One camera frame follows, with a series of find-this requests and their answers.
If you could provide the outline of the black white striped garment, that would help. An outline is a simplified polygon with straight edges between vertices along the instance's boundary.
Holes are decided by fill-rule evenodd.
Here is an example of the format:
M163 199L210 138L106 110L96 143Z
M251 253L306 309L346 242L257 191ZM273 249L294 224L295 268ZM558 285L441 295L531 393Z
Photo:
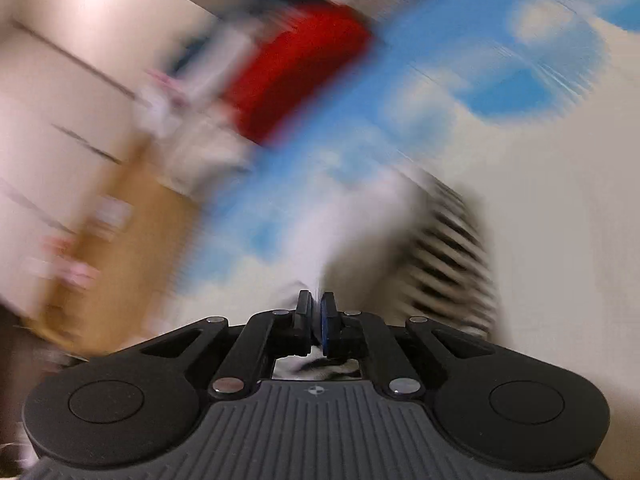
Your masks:
M425 170L398 167L318 198L286 231L288 282L272 307L330 292L342 310L404 325L424 316L488 340L498 301L469 203Z

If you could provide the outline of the cream folded blanket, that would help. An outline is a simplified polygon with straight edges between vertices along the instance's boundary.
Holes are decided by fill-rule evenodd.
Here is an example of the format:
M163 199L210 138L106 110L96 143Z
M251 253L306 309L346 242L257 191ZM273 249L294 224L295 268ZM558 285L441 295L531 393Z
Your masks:
M191 113L157 155L157 180L165 188L201 203L235 174L247 172L257 145L239 133L230 108Z

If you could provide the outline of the white folded cloth stack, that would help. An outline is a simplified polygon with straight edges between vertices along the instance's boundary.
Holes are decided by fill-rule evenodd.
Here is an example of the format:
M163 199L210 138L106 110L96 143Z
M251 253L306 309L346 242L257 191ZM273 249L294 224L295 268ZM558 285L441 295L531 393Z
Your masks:
M284 26L291 10L282 3L248 4L214 18L174 58L146 73L134 97L134 124L158 138L192 117L228 124L232 108L222 102L224 90Z

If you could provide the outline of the blue white patterned bedsheet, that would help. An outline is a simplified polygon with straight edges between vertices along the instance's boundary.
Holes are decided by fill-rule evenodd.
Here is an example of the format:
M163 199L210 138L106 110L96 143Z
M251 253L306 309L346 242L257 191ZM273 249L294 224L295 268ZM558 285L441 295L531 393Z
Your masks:
M297 293L390 310L433 179L484 240L500 344L595 382L598 465L639 474L639 0L413 0L211 202L172 322Z

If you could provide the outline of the red fuzzy folded blanket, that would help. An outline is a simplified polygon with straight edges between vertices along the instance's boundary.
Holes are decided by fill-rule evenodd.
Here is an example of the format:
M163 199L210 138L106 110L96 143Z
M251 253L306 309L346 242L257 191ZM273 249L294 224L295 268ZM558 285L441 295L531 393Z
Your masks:
M256 144L370 46L369 26L349 6L308 2L241 68L222 100L236 131Z

